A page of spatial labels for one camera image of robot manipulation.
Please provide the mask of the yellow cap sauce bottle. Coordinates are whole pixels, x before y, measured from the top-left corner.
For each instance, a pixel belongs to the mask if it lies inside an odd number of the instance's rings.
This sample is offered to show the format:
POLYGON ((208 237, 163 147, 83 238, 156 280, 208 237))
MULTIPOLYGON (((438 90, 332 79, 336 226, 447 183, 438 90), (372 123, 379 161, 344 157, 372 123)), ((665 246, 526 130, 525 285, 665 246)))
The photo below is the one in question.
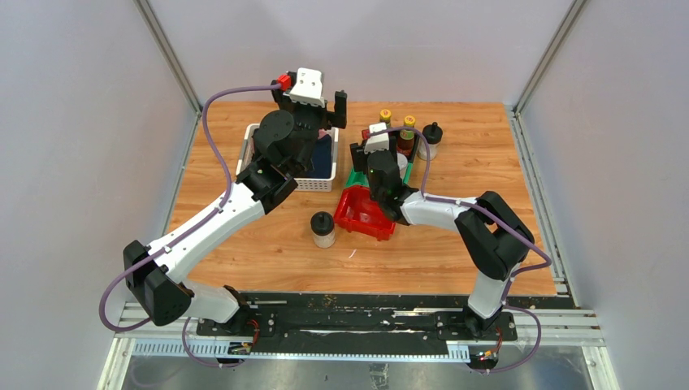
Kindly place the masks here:
MULTIPOLYGON (((404 118, 403 125, 405 127, 414 128, 416 119, 412 115, 407 115, 404 118)), ((400 154, 409 157, 412 155, 415 143, 415 133, 413 130, 400 130, 396 139, 396 149, 400 154)))
POLYGON ((389 109, 382 109, 379 112, 379 121, 390 128, 392 126, 392 112, 389 109))

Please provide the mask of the black cap shaker back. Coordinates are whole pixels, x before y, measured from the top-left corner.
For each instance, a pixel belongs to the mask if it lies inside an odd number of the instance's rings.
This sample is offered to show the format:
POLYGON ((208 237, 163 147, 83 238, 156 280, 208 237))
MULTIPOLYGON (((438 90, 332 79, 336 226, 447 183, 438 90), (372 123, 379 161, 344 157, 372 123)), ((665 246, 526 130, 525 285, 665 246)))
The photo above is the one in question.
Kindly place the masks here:
POLYGON ((432 161, 438 154, 439 145, 443 137, 443 129, 437 122, 433 122, 423 128, 422 134, 428 143, 428 150, 426 150, 426 146, 420 142, 418 156, 422 160, 432 161))

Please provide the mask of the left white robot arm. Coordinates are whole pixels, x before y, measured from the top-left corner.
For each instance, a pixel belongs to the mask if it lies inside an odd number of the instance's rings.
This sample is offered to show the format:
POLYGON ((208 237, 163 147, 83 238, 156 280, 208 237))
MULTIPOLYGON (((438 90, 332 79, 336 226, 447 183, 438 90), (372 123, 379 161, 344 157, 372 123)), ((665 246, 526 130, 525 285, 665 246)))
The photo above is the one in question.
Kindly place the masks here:
POLYGON ((268 215, 297 188, 309 171, 319 132, 345 128, 347 93, 337 91, 334 109, 293 86, 273 80, 262 87, 274 95, 278 110, 254 129, 253 157, 225 191, 205 209, 148 245, 138 240, 123 249, 123 281, 147 314, 144 323, 165 326, 181 317, 211 319, 230 336, 242 334, 249 314, 231 288, 212 288, 187 279, 212 250, 244 226, 268 215))

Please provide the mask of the silver lid jar back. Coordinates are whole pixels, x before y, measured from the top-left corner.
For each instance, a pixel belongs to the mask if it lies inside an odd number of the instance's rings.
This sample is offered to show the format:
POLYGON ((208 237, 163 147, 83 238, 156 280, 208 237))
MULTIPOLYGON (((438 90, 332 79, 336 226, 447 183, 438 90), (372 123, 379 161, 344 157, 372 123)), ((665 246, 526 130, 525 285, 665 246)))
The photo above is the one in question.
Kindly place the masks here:
POLYGON ((402 153, 397 153, 396 154, 396 162, 399 170, 400 177, 402 179, 405 178, 406 172, 407 172, 407 167, 408 167, 408 158, 402 154, 402 153))

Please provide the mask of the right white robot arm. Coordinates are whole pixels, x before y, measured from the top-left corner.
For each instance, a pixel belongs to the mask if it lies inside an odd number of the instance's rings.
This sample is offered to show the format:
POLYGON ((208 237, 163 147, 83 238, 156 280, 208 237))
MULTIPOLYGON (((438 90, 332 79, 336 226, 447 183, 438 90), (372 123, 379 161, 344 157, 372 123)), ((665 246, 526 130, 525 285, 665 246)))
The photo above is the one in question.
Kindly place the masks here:
POLYGON ((355 171, 366 175, 370 199, 386 219, 406 226, 431 226, 457 232, 478 270, 474 289, 463 309, 464 328, 475 339, 496 329, 512 274, 535 239, 506 201, 493 191, 478 197, 441 197, 404 183, 397 157, 386 146, 367 149, 353 143, 355 171))

